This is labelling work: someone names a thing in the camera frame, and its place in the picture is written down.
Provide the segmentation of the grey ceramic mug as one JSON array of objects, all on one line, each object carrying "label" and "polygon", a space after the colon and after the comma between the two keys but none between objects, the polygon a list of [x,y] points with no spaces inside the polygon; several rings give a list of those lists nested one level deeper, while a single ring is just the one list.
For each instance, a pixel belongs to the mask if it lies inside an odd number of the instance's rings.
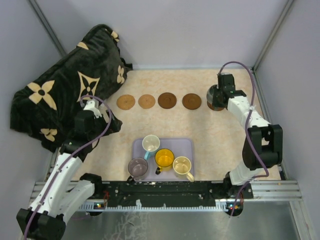
[{"label": "grey ceramic mug", "polygon": [[206,93],[206,99],[207,99],[207,102],[209,104],[213,104],[213,102],[215,101],[217,95],[218,95],[218,92],[219,92],[219,89],[218,89],[218,85],[217,84],[214,84],[212,85],[208,90],[207,90],[207,93]]}]

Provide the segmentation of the brown wooden coaster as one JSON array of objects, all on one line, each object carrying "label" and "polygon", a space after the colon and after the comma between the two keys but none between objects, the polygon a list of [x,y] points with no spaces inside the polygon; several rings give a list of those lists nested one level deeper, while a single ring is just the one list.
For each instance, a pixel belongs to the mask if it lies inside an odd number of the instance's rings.
[{"label": "brown wooden coaster", "polygon": [[195,93],[188,93],[182,98],[183,106],[188,110],[196,110],[202,104],[202,99]]}]

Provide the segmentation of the dark woven rattan coaster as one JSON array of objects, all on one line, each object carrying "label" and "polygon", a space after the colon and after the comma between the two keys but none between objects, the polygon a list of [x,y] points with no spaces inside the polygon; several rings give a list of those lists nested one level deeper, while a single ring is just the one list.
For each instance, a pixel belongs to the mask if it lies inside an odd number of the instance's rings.
[{"label": "dark woven rattan coaster", "polygon": [[120,96],[117,101],[116,105],[121,110],[130,110],[136,103],[135,98],[130,94],[124,94]]}]

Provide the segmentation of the dark wooden coaster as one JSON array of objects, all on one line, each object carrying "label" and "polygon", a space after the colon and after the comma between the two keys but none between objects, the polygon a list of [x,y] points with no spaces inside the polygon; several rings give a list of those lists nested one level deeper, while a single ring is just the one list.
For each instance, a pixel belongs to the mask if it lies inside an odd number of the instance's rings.
[{"label": "dark wooden coaster", "polygon": [[177,103],[177,97],[171,92],[162,93],[158,99],[158,104],[163,109],[171,109]]}]

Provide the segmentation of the light woven rattan coaster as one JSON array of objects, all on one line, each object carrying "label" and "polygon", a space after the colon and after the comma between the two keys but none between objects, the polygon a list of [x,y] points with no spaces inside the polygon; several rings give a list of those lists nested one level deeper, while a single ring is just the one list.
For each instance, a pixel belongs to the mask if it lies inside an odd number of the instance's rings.
[{"label": "light woven rattan coaster", "polygon": [[155,98],[150,94],[143,94],[138,99],[138,104],[142,109],[150,109],[152,108],[156,103]]}]

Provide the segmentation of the cream mug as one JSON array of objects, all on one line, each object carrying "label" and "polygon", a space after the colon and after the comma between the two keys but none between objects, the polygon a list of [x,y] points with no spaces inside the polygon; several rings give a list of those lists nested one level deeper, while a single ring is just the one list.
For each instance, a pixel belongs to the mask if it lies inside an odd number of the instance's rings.
[{"label": "cream mug", "polygon": [[190,182],[195,181],[195,177],[191,174],[192,162],[187,157],[177,157],[173,161],[172,168],[178,178],[187,179]]}]

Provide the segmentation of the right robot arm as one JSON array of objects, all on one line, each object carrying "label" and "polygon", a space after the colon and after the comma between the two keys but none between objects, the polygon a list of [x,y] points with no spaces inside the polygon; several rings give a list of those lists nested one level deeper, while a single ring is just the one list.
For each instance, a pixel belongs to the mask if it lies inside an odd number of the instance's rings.
[{"label": "right robot arm", "polygon": [[243,90],[236,89],[234,76],[230,73],[219,73],[217,84],[209,88],[206,97],[213,110],[228,110],[245,130],[242,162],[228,173],[230,181],[223,185],[224,194],[235,198],[241,192],[241,185],[256,176],[269,176],[268,169],[282,162],[283,129],[256,111]]}]

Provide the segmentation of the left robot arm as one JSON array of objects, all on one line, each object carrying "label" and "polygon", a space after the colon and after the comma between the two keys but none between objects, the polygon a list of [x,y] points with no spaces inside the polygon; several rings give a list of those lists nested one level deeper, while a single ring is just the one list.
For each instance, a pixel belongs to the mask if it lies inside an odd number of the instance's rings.
[{"label": "left robot arm", "polygon": [[122,122],[108,109],[86,109],[77,113],[74,128],[61,146],[56,164],[44,187],[27,209],[21,208],[16,219],[25,240],[60,240],[73,214],[90,197],[104,192],[99,175],[85,173],[74,188],[69,183],[87,155],[108,130],[121,128]]}]

